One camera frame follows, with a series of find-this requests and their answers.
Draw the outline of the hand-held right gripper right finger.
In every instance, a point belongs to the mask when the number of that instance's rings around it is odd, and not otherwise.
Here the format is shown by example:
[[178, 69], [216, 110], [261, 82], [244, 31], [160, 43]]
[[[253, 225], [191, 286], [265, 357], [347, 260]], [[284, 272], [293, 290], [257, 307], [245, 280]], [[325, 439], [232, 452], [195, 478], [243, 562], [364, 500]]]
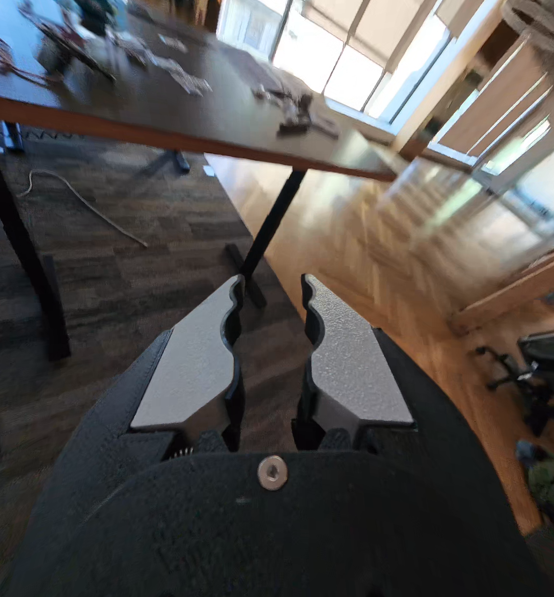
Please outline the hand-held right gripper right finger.
[[312, 274], [301, 276], [304, 331], [312, 344], [292, 433], [317, 450], [332, 430], [357, 447], [365, 429], [413, 429], [415, 420], [370, 323]]

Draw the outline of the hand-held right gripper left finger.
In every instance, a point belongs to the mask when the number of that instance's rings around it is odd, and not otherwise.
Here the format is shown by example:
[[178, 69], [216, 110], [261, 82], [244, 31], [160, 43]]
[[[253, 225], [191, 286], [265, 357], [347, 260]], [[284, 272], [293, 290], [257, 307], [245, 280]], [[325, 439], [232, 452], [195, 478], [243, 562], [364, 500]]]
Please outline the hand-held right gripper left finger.
[[174, 431], [188, 446], [215, 431], [239, 450], [245, 390], [233, 347], [244, 291], [243, 275], [232, 276], [172, 327], [131, 431]]

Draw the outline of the black office chair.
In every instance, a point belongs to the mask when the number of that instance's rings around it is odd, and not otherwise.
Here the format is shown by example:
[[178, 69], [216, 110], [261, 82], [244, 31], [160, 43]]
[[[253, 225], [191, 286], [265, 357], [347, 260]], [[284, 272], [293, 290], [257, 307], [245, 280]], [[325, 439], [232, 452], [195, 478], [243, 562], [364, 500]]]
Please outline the black office chair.
[[505, 377], [488, 382], [489, 391], [512, 384], [524, 407], [524, 423], [539, 437], [547, 423], [554, 420], [554, 330], [522, 337], [517, 346], [524, 361], [518, 365], [511, 354], [500, 354], [489, 346], [478, 346], [474, 354], [490, 354], [505, 370]]

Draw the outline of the green backpack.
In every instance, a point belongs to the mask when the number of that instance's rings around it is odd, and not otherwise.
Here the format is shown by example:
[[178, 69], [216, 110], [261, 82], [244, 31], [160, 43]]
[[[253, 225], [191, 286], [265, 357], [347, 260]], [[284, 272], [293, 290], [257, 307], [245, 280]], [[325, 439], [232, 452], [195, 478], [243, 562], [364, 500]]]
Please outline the green backpack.
[[516, 443], [515, 456], [538, 510], [554, 524], [554, 454], [521, 439]]

